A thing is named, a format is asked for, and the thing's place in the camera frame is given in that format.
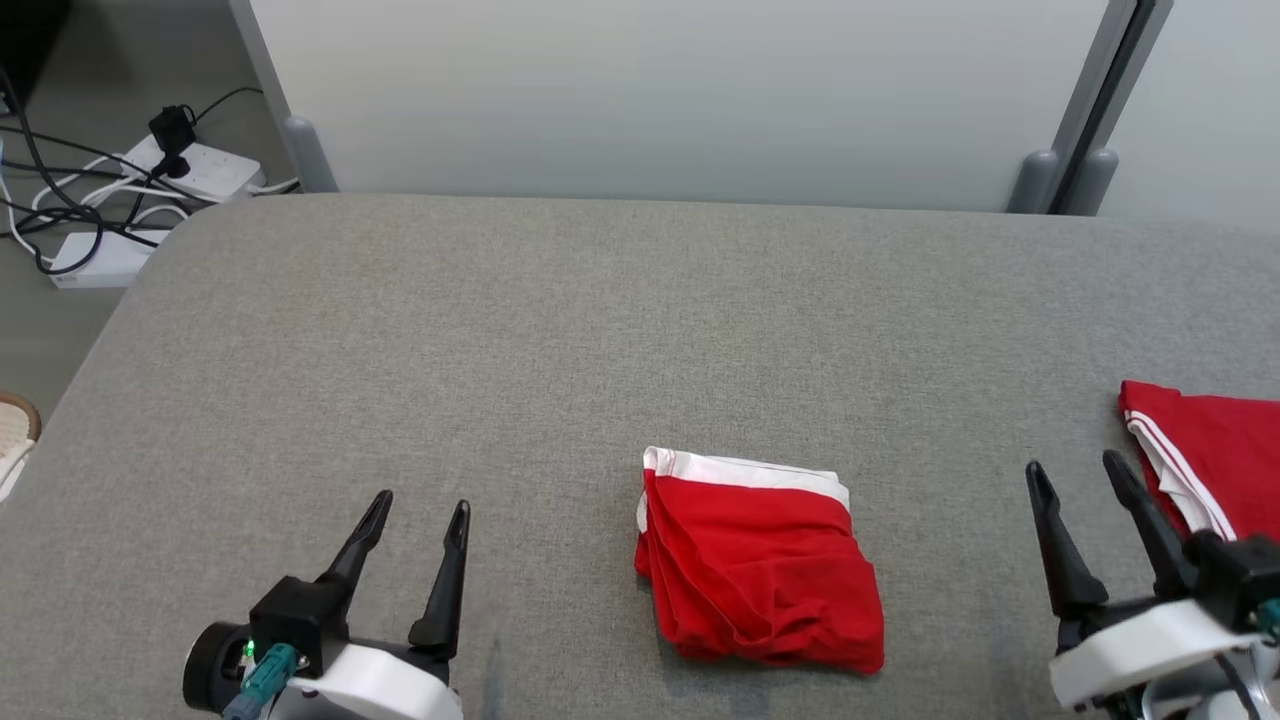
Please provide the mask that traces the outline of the beige woven slipper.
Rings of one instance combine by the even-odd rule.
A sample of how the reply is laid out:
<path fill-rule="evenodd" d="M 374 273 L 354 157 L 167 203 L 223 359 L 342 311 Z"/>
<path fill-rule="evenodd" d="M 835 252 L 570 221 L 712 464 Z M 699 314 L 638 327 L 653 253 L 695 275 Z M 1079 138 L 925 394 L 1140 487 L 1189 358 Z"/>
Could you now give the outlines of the beige woven slipper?
<path fill-rule="evenodd" d="M 31 401 L 0 391 L 0 505 L 15 488 L 42 428 L 42 418 Z"/>

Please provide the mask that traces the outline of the grey partition frame post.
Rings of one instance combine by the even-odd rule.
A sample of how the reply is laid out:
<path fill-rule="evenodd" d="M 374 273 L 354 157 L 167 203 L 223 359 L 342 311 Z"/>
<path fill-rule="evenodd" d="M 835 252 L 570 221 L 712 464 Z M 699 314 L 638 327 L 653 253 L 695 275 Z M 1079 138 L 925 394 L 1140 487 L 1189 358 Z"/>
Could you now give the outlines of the grey partition frame post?
<path fill-rule="evenodd" d="M 1046 214 L 1053 206 L 1078 149 L 1088 145 L 1089 118 L 1100 106 L 1111 72 L 1140 0 L 1107 0 L 1094 38 L 1085 54 L 1066 109 L 1048 149 L 1028 154 L 1020 167 L 1007 213 Z"/>
<path fill-rule="evenodd" d="M 1079 86 L 1085 106 L 1061 154 L 1047 213 L 1093 217 L 1119 168 L 1108 143 L 1176 0 L 1108 0 Z"/>

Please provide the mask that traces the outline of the white power strip with plug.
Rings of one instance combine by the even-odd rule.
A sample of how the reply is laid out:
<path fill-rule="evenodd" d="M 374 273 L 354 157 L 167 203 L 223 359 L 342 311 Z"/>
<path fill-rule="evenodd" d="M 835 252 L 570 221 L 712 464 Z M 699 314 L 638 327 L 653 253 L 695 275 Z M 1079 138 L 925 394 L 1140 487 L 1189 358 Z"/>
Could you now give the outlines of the white power strip with plug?
<path fill-rule="evenodd" d="M 160 173 L 151 186 L 170 193 L 187 193 L 211 202 L 248 199 L 266 187 L 266 173 L 260 161 L 192 143 L 178 158 L 186 173 L 178 177 Z M 165 160 L 155 137 L 143 137 L 122 156 L 122 173 L 133 181 L 145 181 L 148 172 Z"/>

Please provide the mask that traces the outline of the red shorts with white stripes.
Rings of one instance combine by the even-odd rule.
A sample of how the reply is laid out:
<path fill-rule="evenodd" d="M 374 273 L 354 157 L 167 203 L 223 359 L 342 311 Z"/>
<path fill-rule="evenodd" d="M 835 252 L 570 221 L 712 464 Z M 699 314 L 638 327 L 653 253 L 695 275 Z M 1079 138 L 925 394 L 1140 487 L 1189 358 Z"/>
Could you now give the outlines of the red shorts with white stripes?
<path fill-rule="evenodd" d="M 680 655 L 884 666 L 876 569 L 837 474 L 652 446 L 636 524 L 634 566 Z"/>

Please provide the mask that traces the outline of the grey partition post with foot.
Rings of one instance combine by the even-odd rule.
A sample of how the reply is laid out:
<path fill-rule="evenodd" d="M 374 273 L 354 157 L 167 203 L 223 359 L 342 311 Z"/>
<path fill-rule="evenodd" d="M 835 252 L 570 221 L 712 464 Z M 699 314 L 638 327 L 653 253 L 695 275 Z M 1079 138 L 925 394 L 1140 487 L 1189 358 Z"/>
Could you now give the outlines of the grey partition post with foot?
<path fill-rule="evenodd" d="M 268 111 L 291 159 L 302 191 L 319 193 L 338 192 L 339 186 L 314 123 L 296 115 L 285 99 L 285 92 L 268 49 L 261 23 L 253 9 L 253 0 L 228 1 L 264 92 Z"/>

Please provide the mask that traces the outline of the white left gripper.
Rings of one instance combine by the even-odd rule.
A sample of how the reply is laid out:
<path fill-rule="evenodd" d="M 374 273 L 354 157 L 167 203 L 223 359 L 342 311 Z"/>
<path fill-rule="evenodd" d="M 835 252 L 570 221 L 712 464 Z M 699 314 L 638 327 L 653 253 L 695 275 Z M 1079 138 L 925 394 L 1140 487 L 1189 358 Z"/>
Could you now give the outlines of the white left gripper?
<path fill-rule="evenodd" d="M 317 578 L 319 584 L 353 591 L 367 555 L 378 547 L 392 489 L 375 495 L 355 529 Z M 422 616 L 408 643 L 429 656 L 456 656 L 460 642 L 471 507 L 461 500 L 443 539 L 443 557 Z M 246 625 L 214 623 L 192 644 L 183 671 L 183 700 L 220 720 L 463 720 L 460 697 L 442 671 L 416 666 L 413 656 L 389 644 L 351 644 L 319 678 L 294 674 L 270 700 L 236 717 L 228 715 L 257 670 L 259 651 Z"/>

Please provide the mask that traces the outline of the black power adapter plug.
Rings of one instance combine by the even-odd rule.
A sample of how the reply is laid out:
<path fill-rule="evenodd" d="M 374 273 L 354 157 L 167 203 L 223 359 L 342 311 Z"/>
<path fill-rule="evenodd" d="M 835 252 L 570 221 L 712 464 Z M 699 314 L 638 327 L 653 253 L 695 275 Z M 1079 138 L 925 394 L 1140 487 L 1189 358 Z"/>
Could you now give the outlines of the black power adapter plug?
<path fill-rule="evenodd" d="M 148 173 L 150 179 L 180 178 L 189 174 L 189 161 L 183 152 L 196 141 L 195 111 L 188 105 L 170 105 L 148 122 L 148 129 L 161 159 Z"/>

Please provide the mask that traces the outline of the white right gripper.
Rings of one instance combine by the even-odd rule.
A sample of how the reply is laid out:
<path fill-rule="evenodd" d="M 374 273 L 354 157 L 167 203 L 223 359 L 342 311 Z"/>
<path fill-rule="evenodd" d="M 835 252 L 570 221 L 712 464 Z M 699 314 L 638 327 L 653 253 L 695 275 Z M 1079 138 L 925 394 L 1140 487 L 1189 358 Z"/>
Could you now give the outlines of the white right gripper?
<path fill-rule="evenodd" d="M 1102 465 L 1138 530 L 1155 596 L 1189 596 L 1198 570 L 1146 483 L 1119 451 L 1103 451 Z M 1062 521 L 1046 470 L 1030 461 L 1025 478 L 1052 614 L 1071 621 L 1103 607 L 1108 593 Z M 1062 707 L 1096 707 L 1110 716 L 1280 716 L 1280 646 L 1261 634 L 1230 632 L 1196 601 L 1180 600 L 1061 653 L 1050 662 L 1050 683 Z"/>

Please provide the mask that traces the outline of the red white jersey shirt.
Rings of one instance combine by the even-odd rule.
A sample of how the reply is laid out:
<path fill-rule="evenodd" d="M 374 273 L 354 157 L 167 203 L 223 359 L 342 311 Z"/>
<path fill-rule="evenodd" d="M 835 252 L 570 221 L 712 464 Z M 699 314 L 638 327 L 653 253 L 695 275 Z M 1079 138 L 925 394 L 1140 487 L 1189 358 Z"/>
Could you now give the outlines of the red white jersey shirt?
<path fill-rule="evenodd" d="M 1117 406 L 1146 484 L 1180 534 L 1280 544 L 1280 400 L 1124 380 Z"/>

